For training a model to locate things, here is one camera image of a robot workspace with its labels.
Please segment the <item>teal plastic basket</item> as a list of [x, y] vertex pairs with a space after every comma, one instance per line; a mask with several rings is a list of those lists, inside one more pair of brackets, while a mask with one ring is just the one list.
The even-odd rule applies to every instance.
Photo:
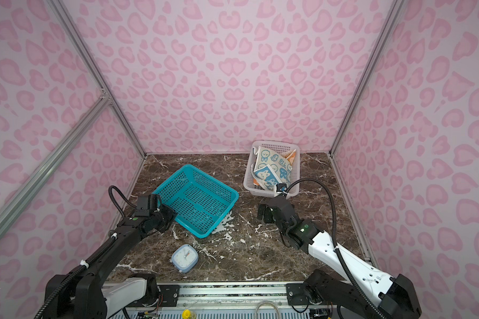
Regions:
[[193, 165], [185, 165], [156, 188], [175, 221], [199, 239], [209, 236], [236, 204], [239, 193]]

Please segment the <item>white plastic basket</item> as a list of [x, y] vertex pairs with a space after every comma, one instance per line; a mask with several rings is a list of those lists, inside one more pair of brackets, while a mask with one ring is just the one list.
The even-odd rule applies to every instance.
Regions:
[[300, 149], [295, 144], [255, 141], [252, 144], [243, 186], [252, 195], [274, 197], [274, 186], [300, 178]]

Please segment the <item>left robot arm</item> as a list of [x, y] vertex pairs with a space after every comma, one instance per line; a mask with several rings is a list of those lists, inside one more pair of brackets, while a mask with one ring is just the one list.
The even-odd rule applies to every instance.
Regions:
[[162, 204], [149, 209], [149, 215], [133, 215], [122, 220], [111, 236], [90, 256], [80, 261], [66, 275], [55, 275], [45, 288], [45, 300], [36, 318], [109, 318], [129, 304], [142, 301], [156, 304], [161, 296], [154, 275], [133, 277], [139, 288], [121, 287], [116, 292], [103, 292], [103, 285], [122, 258], [149, 233], [163, 233], [174, 222], [177, 213]]

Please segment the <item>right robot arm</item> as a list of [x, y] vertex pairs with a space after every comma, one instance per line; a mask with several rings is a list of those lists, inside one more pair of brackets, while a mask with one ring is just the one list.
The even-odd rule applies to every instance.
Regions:
[[344, 247], [311, 219], [300, 218], [285, 196], [258, 207], [258, 219], [274, 224], [286, 243], [326, 264], [341, 276], [336, 280], [315, 270], [304, 281], [310, 303], [332, 303], [363, 318], [420, 318], [423, 311], [412, 281], [392, 276], [368, 264]]

